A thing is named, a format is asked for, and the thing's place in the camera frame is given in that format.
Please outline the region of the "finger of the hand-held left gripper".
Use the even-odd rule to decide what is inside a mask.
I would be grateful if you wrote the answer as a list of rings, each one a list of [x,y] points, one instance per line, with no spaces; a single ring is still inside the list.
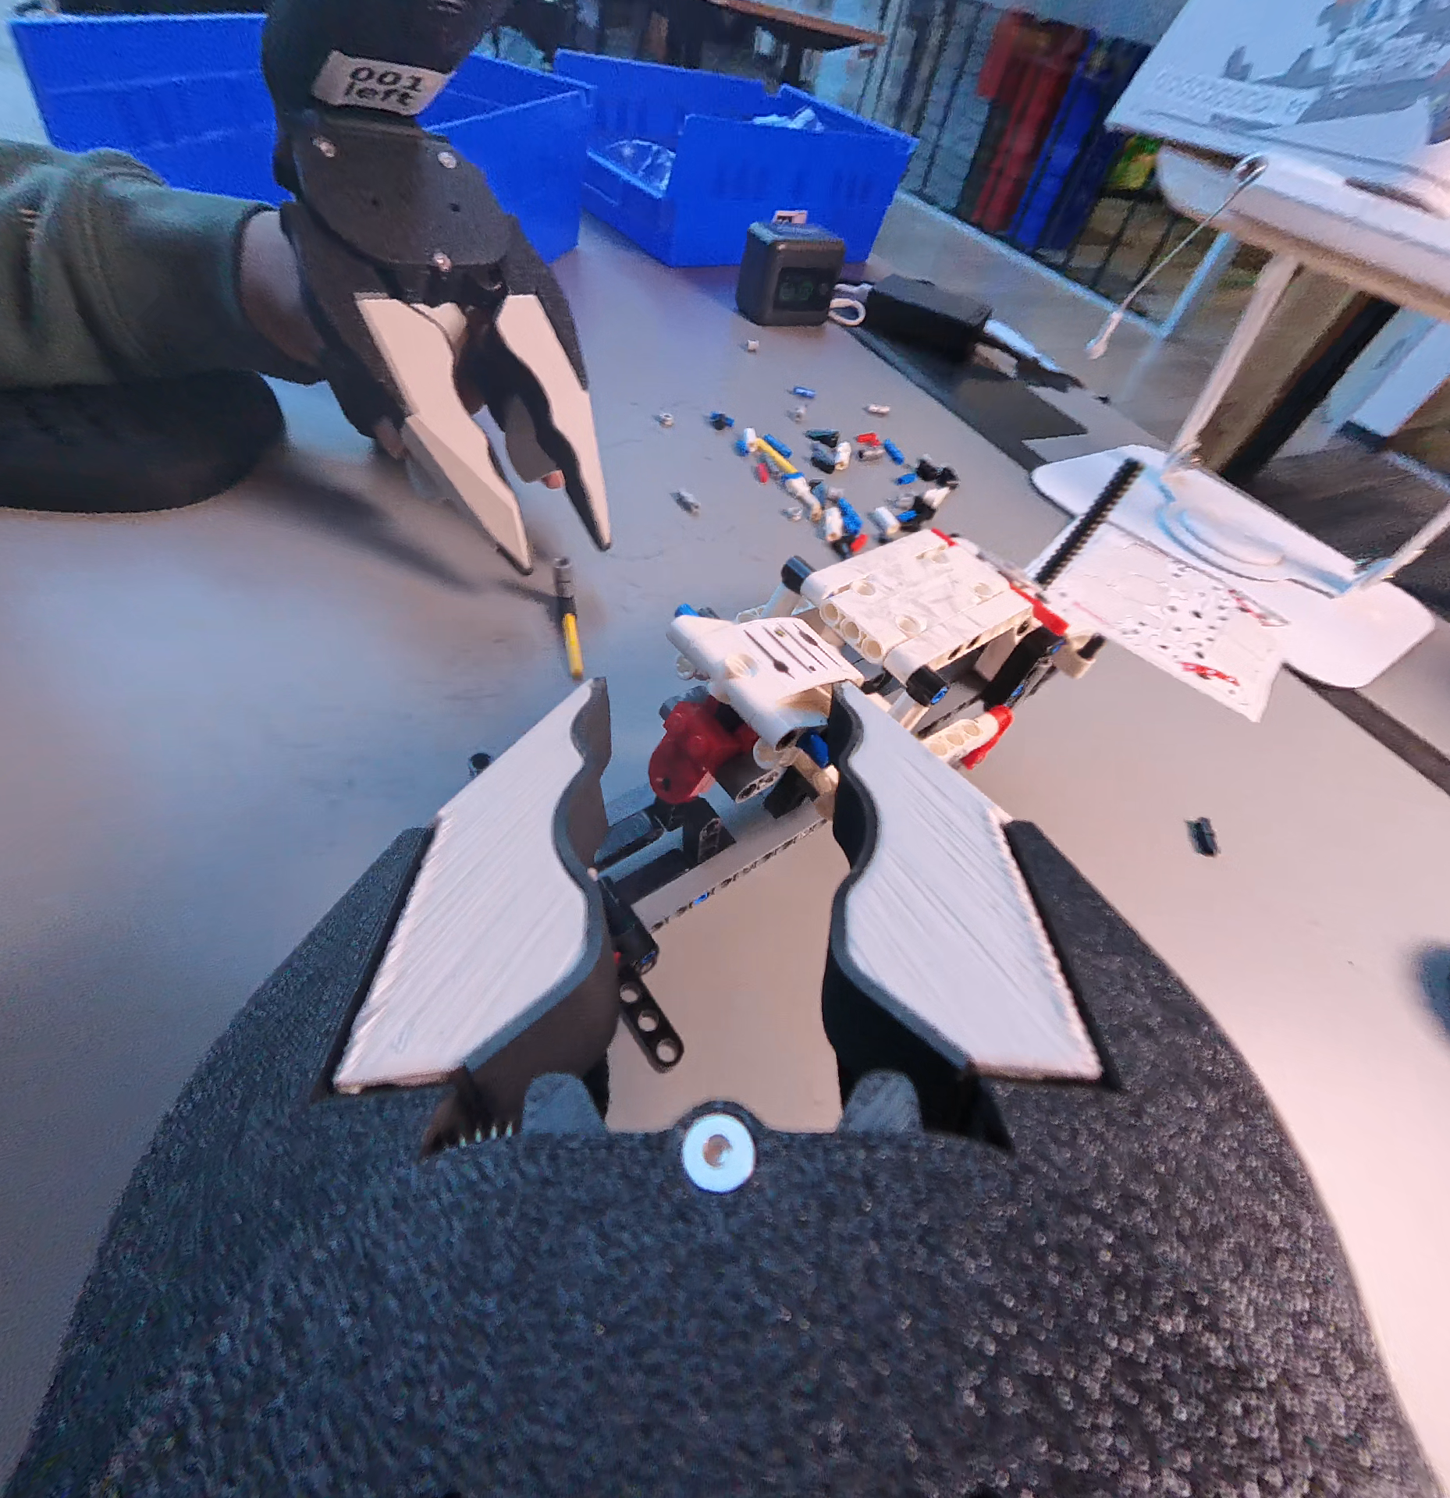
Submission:
[[[592,544],[611,522],[585,361],[568,301],[535,252],[506,252],[490,311],[488,408],[523,482],[558,477]]]
[[[533,568],[526,525],[490,440],[457,390],[466,315],[387,296],[356,297],[402,411],[399,440],[435,494],[466,511],[509,565]]]

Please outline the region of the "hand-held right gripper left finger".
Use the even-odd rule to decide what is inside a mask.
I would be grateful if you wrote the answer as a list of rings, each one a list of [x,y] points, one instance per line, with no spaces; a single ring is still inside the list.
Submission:
[[[592,679],[435,815],[333,1062],[338,1096],[452,1084],[463,1131],[516,1129],[533,1079],[571,1076],[606,1114],[620,977],[594,865],[609,756]]]

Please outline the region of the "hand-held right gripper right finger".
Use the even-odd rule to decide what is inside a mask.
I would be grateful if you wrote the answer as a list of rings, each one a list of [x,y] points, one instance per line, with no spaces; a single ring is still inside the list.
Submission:
[[[927,1131],[999,1131],[989,1081],[1098,1084],[1093,1038],[1010,818],[884,708],[835,687],[832,896],[822,1015],[846,1115],[903,1079]]]

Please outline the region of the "white toy brick model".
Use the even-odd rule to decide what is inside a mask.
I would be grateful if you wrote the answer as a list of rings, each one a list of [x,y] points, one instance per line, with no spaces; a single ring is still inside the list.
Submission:
[[[599,856],[637,970],[651,963],[640,929],[830,829],[835,687],[861,691],[974,784],[1015,705],[1098,649],[1027,575],[939,530],[820,568],[791,558],[761,608],[678,610],[666,636],[690,689],[661,711],[652,801],[620,818]]]

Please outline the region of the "building instruction booklet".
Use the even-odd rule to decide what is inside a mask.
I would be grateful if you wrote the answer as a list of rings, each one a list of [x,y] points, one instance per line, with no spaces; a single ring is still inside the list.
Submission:
[[[1186,4],[1108,125],[1289,156],[1450,220],[1450,2]]]

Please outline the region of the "person's left forearm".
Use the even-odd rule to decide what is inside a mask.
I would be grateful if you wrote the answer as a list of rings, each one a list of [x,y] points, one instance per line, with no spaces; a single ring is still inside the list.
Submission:
[[[243,235],[264,213],[117,152],[0,140],[0,390],[304,377],[243,306]]]

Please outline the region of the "black desk mat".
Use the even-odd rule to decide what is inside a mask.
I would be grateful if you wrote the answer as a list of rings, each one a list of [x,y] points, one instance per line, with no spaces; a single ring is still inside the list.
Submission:
[[[849,335],[1024,473],[1049,463],[1037,446],[1089,437],[1087,423],[1048,399],[1058,389],[1046,371],[1039,371],[1037,384],[1030,384],[1017,373],[999,371],[974,352],[953,359],[946,352],[865,328],[853,328]]]

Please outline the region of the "clear plastic bag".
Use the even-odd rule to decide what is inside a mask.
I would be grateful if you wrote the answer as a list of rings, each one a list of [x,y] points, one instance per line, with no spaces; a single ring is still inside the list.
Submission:
[[[675,173],[677,152],[656,140],[627,138],[604,144],[599,159],[646,190],[666,195]]]

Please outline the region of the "blue plastic bin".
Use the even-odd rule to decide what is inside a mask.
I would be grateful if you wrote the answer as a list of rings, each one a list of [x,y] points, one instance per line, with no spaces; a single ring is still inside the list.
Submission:
[[[173,189],[285,199],[261,16],[31,16],[9,28],[53,147],[129,156]],[[552,263],[580,240],[589,119],[585,85],[473,56],[419,123],[482,170]]]
[[[917,149],[789,85],[568,49],[552,73],[592,90],[585,211],[675,270],[739,264],[749,225],[775,213],[806,213],[863,261]],[[599,159],[627,138],[677,152],[666,195]]]

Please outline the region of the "black power bank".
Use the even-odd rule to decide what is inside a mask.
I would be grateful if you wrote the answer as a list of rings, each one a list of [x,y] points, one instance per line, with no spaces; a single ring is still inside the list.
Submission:
[[[822,327],[846,242],[811,223],[758,220],[746,233],[735,308],[754,327]]]

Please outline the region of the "pile of small brick pieces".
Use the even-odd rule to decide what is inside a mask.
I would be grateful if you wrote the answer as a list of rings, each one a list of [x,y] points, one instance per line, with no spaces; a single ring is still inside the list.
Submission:
[[[794,544],[841,561],[944,529],[970,465],[925,434],[910,390],[854,339],[827,365],[763,333],[699,366],[699,396],[668,390],[649,411],[661,440],[659,492],[678,515],[749,525],[773,515]]]

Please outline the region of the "white sticker sheet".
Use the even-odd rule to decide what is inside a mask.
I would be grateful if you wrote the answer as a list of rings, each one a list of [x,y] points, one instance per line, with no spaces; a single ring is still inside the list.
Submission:
[[[1044,598],[1167,677],[1260,722],[1284,663],[1286,623],[1231,584],[1106,525]]]

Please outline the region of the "black power adapter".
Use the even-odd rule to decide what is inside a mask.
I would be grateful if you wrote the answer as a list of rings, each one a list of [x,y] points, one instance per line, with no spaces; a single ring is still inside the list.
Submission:
[[[863,306],[861,333],[956,365],[970,359],[993,316],[993,308],[977,297],[903,275],[887,275],[872,283]]]

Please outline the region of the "white book stand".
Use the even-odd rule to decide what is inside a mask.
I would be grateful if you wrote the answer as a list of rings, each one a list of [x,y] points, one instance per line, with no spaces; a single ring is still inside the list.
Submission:
[[[1200,226],[1222,218],[1226,233],[1270,258],[1165,453],[1131,446],[1056,459],[1034,470],[1034,489],[1086,516],[1122,465],[1139,463],[1112,511],[1120,532],[1238,587],[1303,677],[1371,684],[1433,630],[1429,611],[1393,579],[1450,529],[1450,503],[1388,558],[1355,565],[1215,475],[1198,458],[1198,440],[1301,270],[1450,323],[1450,220],[1293,157],[1245,156],[1224,166],[1169,145],[1158,168],[1175,211]]]

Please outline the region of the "storage rack with colourful items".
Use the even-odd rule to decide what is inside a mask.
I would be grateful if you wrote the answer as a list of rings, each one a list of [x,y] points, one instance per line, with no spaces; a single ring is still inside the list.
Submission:
[[[1175,2],[885,4],[868,109],[917,140],[903,192],[1119,301],[1181,240],[1160,144],[1108,114]]]

